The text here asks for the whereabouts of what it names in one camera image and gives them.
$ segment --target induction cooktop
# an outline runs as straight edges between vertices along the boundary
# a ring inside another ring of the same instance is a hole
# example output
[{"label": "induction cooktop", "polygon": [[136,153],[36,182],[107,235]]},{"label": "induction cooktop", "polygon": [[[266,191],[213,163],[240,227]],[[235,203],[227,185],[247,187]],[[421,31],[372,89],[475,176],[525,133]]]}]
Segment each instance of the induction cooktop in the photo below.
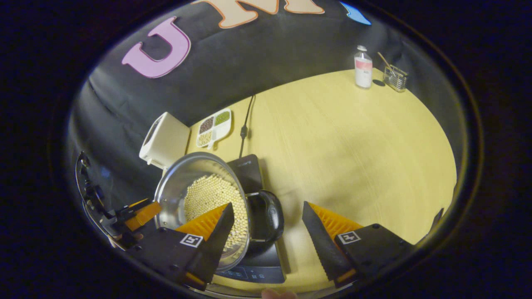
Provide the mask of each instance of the induction cooktop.
[{"label": "induction cooktop", "polygon": [[[263,188],[262,172],[256,155],[248,155],[227,163],[235,172],[244,192],[253,193]],[[254,223],[266,223],[266,204],[258,197],[249,197],[248,206]],[[252,236],[260,239],[267,231],[264,226],[254,225]],[[281,284],[286,276],[279,257],[279,244],[255,245],[250,243],[244,258],[235,267],[217,272],[217,275],[251,283]]]}]

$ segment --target blue paper cutout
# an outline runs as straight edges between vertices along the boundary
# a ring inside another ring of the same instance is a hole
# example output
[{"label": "blue paper cutout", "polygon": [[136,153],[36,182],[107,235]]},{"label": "blue paper cutout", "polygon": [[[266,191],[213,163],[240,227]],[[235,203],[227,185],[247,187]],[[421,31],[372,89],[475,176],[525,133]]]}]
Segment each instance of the blue paper cutout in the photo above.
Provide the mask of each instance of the blue paper cutout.
[{"label": "blue paper cutout", "polygon": [[371,25],[371,22],[368,21],[368,19],[366,19],[358,9],[356,9],[356,8],[350,6],[350,5],[347,5],[347,4],[343,3],[343,2],[340,2],[340,4],[342,4],[345,7],[345,9],[347,9],[347,16],[351,20],[356,21],[358,23]]}]

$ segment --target white tray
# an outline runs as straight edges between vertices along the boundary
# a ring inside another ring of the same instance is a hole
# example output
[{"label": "white tray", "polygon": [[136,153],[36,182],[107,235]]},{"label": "white tray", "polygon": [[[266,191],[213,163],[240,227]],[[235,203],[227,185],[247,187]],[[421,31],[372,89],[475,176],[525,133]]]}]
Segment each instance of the white tray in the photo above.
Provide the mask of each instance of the white tray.
[{"label": "white tray", "polygon": [[[222,114],[223,112],[229,112],[229,119],[224,121],[223,123],[220,123],[218,125],[216,125],[216,117],[220,114]],[[213,118],[212,119],[212,126],[211,128],[209,128],[208,130],[206,130],[205,132],[202,132],[200,134],[200,130],[201,130],[201,125],[207,121],[209,118]],[[231,115],[231,109],[228,109],[228,108],[225,108],[225,109],[222,109],[218,112],[216,112],[215,114],[211,114],[209,115],[209,117],[205,118],[199,128],[198,128],[198,135],[196,137],[196,146],[197,147],[204,147],[204,146],[207,146],[208,149],[212,149],[212,146],[214,145],[214,142],[216,142],[217,140],[220,140],[222,139],[223,137],[226,137],[227,134],[229,134],[229,131],[231,130],[231,123],[232,123],[232,115]],[[206,135],[206,134],[211,134],[211,140],[207,143],[204,143],[204,144],[200,144],[200,137],[203,136],[203,135]]]}]

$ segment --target bottle label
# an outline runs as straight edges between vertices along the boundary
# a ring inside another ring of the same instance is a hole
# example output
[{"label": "bottle label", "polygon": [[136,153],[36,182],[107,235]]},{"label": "bottle label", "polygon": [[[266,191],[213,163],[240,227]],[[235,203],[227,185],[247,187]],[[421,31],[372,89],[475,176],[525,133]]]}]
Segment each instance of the bottle label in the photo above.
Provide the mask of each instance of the bottle label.
[{"label": "bottle label", "polygon": [[369,60],[355,59],[355,81],[360,87],[371,87],[371,73],[373,62]]},{"label": "bottle label", "polygon": [[371,71],[371,69],[373,68],[373,63],[355,60],[355,67],[364,71]]}]

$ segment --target white appliance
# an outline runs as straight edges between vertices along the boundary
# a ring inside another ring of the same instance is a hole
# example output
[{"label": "white appliance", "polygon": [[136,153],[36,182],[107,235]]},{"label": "white appliance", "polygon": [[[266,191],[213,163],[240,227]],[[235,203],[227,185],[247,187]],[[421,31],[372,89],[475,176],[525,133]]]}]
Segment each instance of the white appliance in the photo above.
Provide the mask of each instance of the white appliance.
[{"label": "white appliance", "polygon": [[149,129],[138,156],[148,165],[155,165],[166,172],[179,158],[185,155],[190,128],[164,112]]}]

